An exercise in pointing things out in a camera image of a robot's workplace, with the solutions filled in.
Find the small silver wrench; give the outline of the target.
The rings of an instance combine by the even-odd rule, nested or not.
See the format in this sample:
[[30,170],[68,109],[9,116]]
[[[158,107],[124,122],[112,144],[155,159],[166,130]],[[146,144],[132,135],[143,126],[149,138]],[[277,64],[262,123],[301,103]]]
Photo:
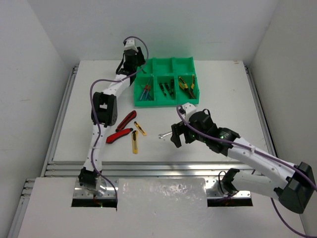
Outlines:
[[158,138],[159,138],[159,139],[163,139],[164,137],[166,137],[166,136],[168,136],[168,135],[171,135],[171,134],[172,134],[171,131],[166,132],[166,133],[162,133],[162,134],[159,134],[159,135],[158,135]]

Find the yellow needle nose pliers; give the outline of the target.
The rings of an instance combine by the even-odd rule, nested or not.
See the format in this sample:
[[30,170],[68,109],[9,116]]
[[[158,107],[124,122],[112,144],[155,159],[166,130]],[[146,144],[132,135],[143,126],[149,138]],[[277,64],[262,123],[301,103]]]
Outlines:
[[195,75],[193,74],[192,75],[192,83],[191,83],[191,86],[190,86],[190,96],[192,99],[196,99],[196,95],[194,93],[194,88],[195,88],[195,85],[196,85],[196,77]]

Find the blue screwdriver thin shaft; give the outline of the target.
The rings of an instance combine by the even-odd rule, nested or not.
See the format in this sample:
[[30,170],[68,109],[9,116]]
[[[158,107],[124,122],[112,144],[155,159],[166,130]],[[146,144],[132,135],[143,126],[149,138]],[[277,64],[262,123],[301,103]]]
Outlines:
[[153,101],[152,96],[150,95],[151,87],[149,85],[146,85],[144,88],[143,93],[140,96],[140,101]]

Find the yellow handled pliers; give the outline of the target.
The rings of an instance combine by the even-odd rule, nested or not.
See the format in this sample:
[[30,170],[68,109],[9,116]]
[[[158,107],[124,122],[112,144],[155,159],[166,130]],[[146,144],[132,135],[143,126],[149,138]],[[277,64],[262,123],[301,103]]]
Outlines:
[[185,80],[179,76],[178,77],[178,83],[179,83],[179,87],[184,91],[186,92],[187,94],[189,94],[189,87],[187,85],[187,83],[185,82]]

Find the black green precision screwdriver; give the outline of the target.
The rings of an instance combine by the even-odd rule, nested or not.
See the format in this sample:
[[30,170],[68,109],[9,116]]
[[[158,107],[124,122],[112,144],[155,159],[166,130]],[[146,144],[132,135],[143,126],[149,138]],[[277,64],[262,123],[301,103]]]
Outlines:
[[173,96],[173,93],[172,93],[172,91],[171,91],[171,89],[170,89],[170,87],[169,87],[169,84],[168,84],[168,83],[165,83],[164,85],[165,85],[165,87],[166,87],[166,89],[167,89],[169,95],[172,97],[172,96]]

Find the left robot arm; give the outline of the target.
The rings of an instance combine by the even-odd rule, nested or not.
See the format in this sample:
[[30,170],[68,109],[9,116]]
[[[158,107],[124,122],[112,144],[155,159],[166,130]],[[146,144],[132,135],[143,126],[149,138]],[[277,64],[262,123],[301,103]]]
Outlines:
[[145,63],[141,47],[124,50],[115,79],[110,81],[110,85],[101,92],[93,92],[94,85],[102,81],[100,79],[95,81],[90,88],[93,135],[87,159],[78,176],[80,185],[89,190],[97,189],[97,181],[102,171],[100,150],[106,142],[106,133],[117,121],[117,99],[133,84],[137,69]]

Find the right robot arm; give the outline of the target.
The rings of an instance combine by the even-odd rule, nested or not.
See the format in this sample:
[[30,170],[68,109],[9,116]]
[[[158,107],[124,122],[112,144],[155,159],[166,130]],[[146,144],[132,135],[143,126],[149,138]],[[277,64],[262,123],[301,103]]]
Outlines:
[[260,175],[251,175],[240,169],[229,169],[219,182],[222,194],[249,190],[278,200],[285,208],[303,214],[316,191],[313,169],[307,163],[296,165],[286,162],[255,147],[238,133],[217,127],[208,109],[197,111],[190,103],[178,105],[176,111],[181,121],[171,126],[171,141],[181,147],[180,136],[190,144],[204,143],[217,154],[240,161]]

